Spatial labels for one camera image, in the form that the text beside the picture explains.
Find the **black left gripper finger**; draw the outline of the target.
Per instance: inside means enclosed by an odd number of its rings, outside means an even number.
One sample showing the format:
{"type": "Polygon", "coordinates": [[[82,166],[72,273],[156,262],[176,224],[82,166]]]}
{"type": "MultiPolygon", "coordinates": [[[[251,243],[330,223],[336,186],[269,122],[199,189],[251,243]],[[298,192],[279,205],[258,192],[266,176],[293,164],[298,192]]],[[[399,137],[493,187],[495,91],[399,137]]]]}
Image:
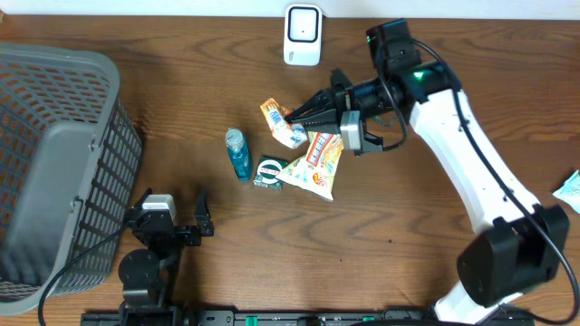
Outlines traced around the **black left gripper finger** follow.
{"type": "Polygon", "coordinates": [[[203,189],[197,197],[194,218],[201,236],[213,236],[215,227],[211,219],[207,202],[207,190],[203,189]]]}
{"type": "Polygon", "coordinates": [[[139,200],[135,203],[135,207],[136,208],[142,208],[142,205],[144,204],[144,202],[146,201],[146,199],[148,198],[148,196],[150,196],[152,194],[152,189],[150,187],[148,187],[145,192],[141,195],[141,197],[139,198],[139,200]]]}

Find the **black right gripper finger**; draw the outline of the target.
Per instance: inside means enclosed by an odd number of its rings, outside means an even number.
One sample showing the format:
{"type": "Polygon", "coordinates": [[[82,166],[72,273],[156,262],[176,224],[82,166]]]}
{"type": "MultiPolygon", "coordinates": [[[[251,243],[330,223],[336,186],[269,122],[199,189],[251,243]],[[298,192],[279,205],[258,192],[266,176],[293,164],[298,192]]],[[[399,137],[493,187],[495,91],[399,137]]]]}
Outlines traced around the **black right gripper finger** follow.
{"type": "Polygon", "coordinates": [[[306,131],[339,134],[340,119],[337,117],[336,110],[323,110],[314,112],[296,119],[306,131]]]}
{"type": "Polygon", "coordinates": [[[330,89],[320,90],[300,108],[285,116],[288,123],[335,123],[337,109],[330,89]]]}

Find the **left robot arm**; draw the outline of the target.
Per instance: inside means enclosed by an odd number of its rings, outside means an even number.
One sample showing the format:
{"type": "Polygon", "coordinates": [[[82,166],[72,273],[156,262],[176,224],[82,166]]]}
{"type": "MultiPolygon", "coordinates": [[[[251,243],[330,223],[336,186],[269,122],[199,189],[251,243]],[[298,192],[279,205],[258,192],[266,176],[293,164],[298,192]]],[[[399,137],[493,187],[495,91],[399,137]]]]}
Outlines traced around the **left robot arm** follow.
{"type": "Polygon", "coordinates": [[[154,195],[147,189],[127,212],[124,224],[142,244],[126,254],[119,265],[123,283],[121,325],[195,325],[195,315],[172,301],[182,251],[200,246],[211,237],[207,191],[196,200],[193,225],[176,225],[177,210],[171,195],[154,195]]]}

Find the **small dark green box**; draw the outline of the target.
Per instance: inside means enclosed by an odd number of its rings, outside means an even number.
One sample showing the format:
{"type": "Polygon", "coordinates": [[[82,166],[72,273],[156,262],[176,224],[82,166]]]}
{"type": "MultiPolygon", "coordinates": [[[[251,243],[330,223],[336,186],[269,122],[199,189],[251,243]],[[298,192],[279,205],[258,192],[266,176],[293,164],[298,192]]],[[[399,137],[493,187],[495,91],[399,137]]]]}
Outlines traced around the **small dark green box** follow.
{"type": "Polygon", "coordinates": [[[277,176],[287,166],[287,162],[278,158],[261,157],[256,168],[253,183],[255,186],[281,190],[284,182],[277,176]]]}

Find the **light teal wipes packet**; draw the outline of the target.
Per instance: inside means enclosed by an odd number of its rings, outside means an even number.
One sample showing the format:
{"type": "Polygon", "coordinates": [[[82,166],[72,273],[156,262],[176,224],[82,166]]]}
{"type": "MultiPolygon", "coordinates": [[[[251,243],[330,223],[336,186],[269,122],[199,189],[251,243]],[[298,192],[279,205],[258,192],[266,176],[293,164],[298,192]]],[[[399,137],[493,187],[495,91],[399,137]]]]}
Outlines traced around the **light teal wipes packet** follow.
{"type": "Polygon", "coordinates": [[[577,214],[580,213],[580,176],[575,171],[564,184],[553,193],[553,196],[570,205],[577,214]]]}

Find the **teal liquid bottle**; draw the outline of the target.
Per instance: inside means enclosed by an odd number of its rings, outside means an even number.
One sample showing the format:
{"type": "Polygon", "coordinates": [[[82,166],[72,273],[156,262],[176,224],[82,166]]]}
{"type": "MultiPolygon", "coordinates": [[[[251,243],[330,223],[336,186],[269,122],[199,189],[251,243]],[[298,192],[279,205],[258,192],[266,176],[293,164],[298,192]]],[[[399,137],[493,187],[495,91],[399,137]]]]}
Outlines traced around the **teal liquid bottle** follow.
{"type": "Polygon", "coordinates": [[[253,164],[243,132],[239,129],[228,129],[225,142],[237,178],[240,181],[249,181],[253,174],[253,164]]]}

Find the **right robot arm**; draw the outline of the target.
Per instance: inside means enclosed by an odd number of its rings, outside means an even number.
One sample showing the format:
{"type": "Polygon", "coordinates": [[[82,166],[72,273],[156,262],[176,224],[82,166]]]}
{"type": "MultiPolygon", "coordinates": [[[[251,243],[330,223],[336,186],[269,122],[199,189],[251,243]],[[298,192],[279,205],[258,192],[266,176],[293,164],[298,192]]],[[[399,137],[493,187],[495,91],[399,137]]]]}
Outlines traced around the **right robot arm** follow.
{"type": "Polygon", "coordinates": [[[384,152],[366,121],[392,112],[403,133],[414,132],[443,166],[466,207],[475,239],[457,261],[459,280],[433,306],[431,325],[482,325],[513,301],[564,271],[579,283],[566,259],[569,220],[561,206],[544,207],[509,170],[469,106],[461,82],[437,54],[413,38],[405,20],[366,33],[374,79],[354,84],[340,70],[328,88],[288,116],[309,131],[337,134],[356,155],[384,152]]]}

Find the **yellow snack bag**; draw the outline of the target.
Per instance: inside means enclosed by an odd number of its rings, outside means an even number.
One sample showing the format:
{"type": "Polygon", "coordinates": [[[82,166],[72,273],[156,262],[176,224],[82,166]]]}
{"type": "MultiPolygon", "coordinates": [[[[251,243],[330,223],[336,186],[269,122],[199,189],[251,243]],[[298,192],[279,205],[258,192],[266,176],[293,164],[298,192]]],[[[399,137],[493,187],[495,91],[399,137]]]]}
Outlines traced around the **yellow snack bag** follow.
{"type": "Polygon", "coordinates": [[[286,184],[313,192],[332,202],[334,177],[343,152],[343,140],[338,134],[308,132],[307,152],[276,176],[286,184]]]}

